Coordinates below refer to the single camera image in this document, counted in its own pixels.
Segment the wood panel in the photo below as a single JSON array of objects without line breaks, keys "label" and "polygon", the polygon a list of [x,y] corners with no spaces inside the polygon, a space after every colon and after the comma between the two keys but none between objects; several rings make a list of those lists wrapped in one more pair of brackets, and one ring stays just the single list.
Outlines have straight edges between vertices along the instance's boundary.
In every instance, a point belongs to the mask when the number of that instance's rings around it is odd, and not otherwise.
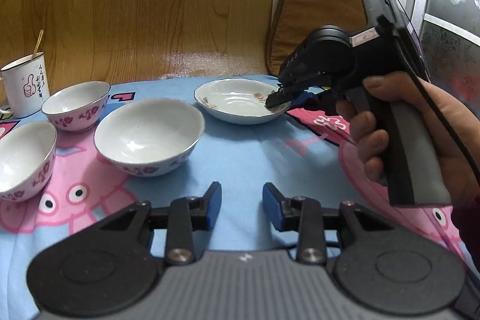
[{"label": "wood panel", "polygon": [[[264,73],[271,0],[0,0],[0,65],[44,29],[51,93],[86,80]],[[0,102],[5,103],[0,86]]]}]

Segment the large white bowl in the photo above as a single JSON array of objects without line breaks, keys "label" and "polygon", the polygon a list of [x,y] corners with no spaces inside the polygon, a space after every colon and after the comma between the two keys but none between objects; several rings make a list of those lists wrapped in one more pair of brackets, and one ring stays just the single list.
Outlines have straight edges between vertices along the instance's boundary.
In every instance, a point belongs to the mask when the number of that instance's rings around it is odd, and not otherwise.
[{"label": "large white bowl", "polygon": [[127,103],[95,130],[97,151],[136,176],[158,176],[186,161],[205,131],[202,113],[189,103],[152,98]]},{"label": "large white bowl", "polygon": [[222,79],[203,84],[195,99],[213,117],[232,124],[252,125],[271,121],[287,111],[290,103],[272,109],[265,100],[278,88],[250,79]]},{"label": "large white bowl", "polygon": [[15,128],[0,139],[0,198],[25,201],[52,176],[57,130],[46,121]]},{"label": "large white bowl", "polygon": [[110,85],[91,81],[53,94],[42,105],[42,113],[60,130],[85,132],[95,125],[107,105]]}]

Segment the gray ribbed surface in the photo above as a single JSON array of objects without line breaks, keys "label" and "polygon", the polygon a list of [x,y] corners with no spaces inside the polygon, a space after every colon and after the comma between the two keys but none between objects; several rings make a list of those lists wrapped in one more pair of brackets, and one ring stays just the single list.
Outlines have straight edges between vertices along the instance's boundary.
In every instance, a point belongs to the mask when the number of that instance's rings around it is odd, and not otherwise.
[{"label": "gray ribbed surface", "polygon": [[[38,320],[58,317],[42,314]],[[286,251],[206,252],[174,267],[142,302],[112,320],[378,320],[345,299],[321,267],[293,262]],[[448,310],[422,320],[460,319]]]}]

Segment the white enamel mug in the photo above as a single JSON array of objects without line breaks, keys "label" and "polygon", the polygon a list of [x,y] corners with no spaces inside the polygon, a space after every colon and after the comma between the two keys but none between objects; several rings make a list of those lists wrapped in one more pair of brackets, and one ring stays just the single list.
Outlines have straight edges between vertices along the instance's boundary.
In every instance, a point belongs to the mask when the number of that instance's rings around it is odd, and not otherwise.
[{"label": "white enamel mug", "polygon": [[43,52],[34,59],[28,55],[15,60],[0,71],[10,106],[10,110],[0,109],[0,113],[24,118],[38,112],[50,97]]}]

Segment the brown mat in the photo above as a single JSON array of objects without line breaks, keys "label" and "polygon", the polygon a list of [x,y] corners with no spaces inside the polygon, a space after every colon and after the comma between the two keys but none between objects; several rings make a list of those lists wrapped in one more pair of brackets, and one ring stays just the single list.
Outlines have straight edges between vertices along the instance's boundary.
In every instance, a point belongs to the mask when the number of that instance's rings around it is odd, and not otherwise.
[{"label": "brown mat", "polygon": [[308,34],[324,25],[346,31],[365,27],[362,0],[279,0],[266,42],[266,65],[278,75],[280,65]]}]

